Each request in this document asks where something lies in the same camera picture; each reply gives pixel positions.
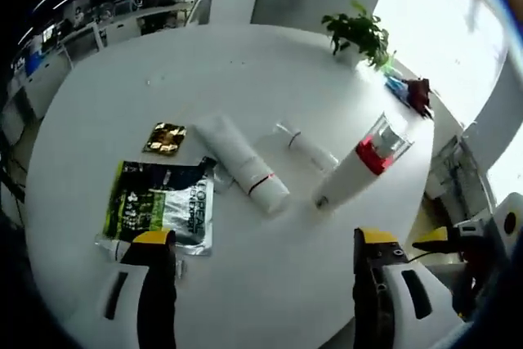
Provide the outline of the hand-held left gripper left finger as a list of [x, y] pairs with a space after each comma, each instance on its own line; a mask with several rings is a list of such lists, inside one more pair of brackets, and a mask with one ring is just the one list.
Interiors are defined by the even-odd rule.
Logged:
[[101, 235], [109, 257], [101, 291], [103, 348], [175, 348], [176, 232], [145, 231], [130, 241]]

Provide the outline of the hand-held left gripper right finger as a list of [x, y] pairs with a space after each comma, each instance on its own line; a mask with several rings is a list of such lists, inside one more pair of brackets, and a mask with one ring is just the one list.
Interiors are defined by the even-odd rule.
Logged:
[[354, 230], [355, 348], [435, 348], [464, 326], [450, 290], [389, 232]]

